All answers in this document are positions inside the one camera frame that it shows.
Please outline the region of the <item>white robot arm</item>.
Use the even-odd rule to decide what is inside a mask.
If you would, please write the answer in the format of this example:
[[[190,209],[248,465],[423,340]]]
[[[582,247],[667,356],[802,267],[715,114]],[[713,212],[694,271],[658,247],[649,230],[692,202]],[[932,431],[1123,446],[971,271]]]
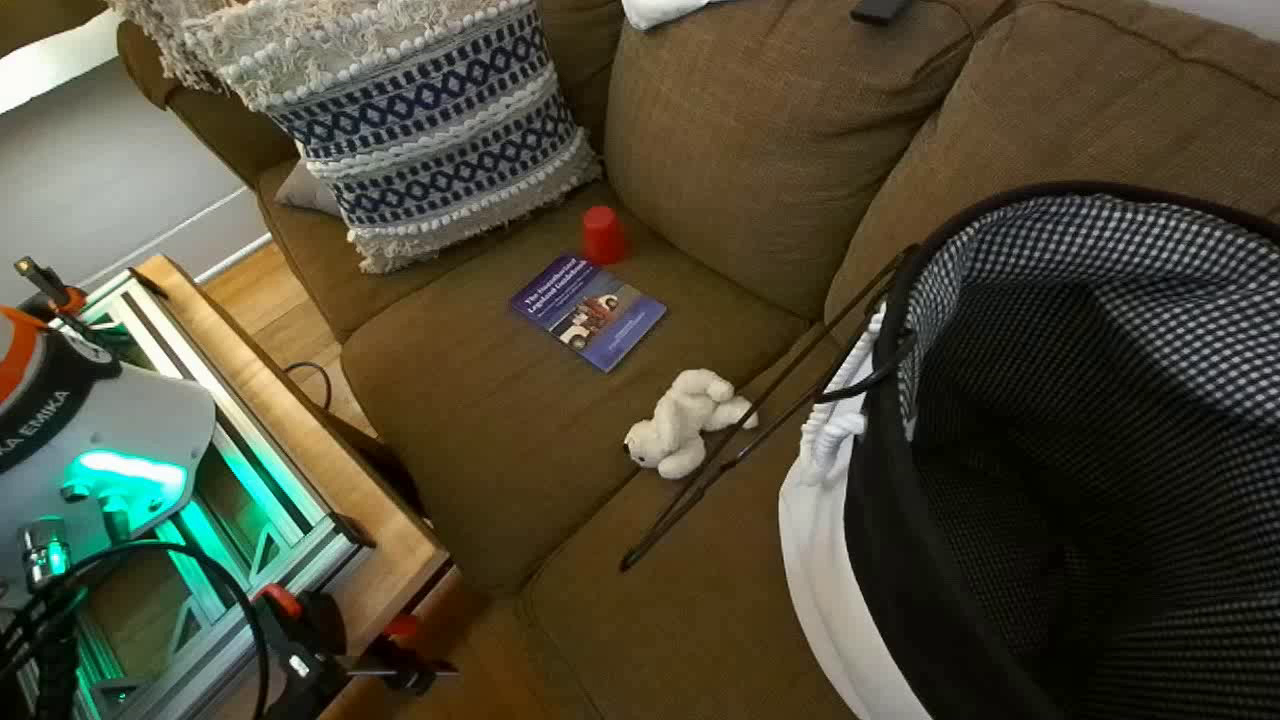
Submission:
[[[215,398],[137,367],[78,319],[88,291],[32,257],[0,309],[0,588],[27,590],[196,497]]]

